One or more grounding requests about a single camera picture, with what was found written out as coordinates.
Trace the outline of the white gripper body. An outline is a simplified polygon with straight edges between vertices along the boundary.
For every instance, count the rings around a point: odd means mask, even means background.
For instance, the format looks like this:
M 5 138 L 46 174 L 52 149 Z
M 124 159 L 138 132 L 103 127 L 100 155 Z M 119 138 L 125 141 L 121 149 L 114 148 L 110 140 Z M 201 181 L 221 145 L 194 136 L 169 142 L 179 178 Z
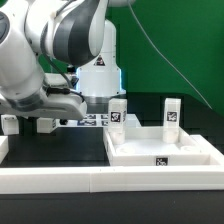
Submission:
M 86 112 L 86 102 L 77 95 L 51 94 L 47 96 L 41 92 L 28 98 L 12 100 L 0 94 L 0 114 L 82 120 Z

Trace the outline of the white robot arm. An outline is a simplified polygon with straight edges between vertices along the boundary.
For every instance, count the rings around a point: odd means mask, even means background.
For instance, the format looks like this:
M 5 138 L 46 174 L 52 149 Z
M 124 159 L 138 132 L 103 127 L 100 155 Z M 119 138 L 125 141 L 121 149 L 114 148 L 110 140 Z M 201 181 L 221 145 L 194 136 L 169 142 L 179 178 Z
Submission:
M 0 7 L 0 114 L 83 119 L 83 96 L 52 87 L 38 57 L 87 64 L 102 49 L 107 9 L 135 1 L 7 0 Z

